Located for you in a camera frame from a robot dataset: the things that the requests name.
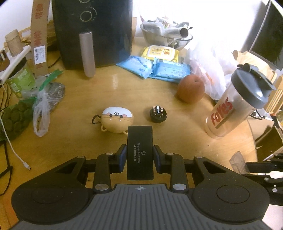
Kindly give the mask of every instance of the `black rectangular box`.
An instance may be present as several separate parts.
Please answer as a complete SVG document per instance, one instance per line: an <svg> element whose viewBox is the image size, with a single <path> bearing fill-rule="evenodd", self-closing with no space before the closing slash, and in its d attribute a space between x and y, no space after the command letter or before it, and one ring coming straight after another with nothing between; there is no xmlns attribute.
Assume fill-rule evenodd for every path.
<svg viewBox="0 0 283 230"><path fill-rule="evenodd" d="M153 180L152 147L151 126L128 127L128 180Z"/></svg>

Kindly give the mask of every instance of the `bottle logo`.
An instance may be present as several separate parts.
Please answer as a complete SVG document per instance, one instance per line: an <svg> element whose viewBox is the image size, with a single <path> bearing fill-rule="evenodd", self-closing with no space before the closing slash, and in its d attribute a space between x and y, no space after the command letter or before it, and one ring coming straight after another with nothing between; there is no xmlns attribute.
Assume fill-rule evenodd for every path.
<svg viewBox="0 0 283 230"><path fill-rule="evenodd" d="M227 114L233 109L233 105L228 101L228 97L225 100L225 103L220 104L217 107L217 112L211 115L211 121L214 126L218 129L227 119Z"/></svg>

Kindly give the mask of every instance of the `wet wipes package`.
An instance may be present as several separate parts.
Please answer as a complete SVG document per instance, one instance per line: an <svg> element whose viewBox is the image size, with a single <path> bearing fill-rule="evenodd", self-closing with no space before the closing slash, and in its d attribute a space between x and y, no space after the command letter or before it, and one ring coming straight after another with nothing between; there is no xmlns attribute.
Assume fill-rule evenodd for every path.
<svg viewBox="0 0 283 230"><path fill-rule="evenodd" d="M127 60L116 65L143 78L148 78L152 74L152 62L139 56L130 56Z"/></svg>
<svg viewBox="0 0 283 230"><path fill-rule="evenodd" d="M170 79L170 82L180 82L180 80L190 74L190 66L171 61L155 59L153 61L153 74L151 78L160 80Z"/></svg>

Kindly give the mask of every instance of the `yellow wipes package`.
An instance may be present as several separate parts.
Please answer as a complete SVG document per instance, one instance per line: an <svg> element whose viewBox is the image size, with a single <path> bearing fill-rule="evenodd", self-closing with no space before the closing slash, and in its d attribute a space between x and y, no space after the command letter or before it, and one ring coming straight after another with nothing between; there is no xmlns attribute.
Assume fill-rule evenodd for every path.
<svg viewBox="0 0 283 230"><path fill-rule="evenodd" d="M179 51L166 46L149 46L142 53L142 57L148 60L154 58L163 59L166 61L178 62Z"/></svg>

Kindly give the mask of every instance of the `cartoon dog earbud case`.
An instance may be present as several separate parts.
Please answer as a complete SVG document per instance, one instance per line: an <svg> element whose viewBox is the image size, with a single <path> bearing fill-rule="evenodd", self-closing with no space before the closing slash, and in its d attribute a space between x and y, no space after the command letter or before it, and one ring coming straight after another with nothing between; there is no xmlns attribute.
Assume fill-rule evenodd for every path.
<svg viewBox="0 0 283 230"><path fill-rule="evenodd" d="M94 122L96 117L99 118L99 122ZM92 119L93 124L101 123L101 131L110 131L112 133L126 133L128 127L134 122L134 116L126 108L121 107L109 107L106 108L102 115L95 115Z"/></svg>

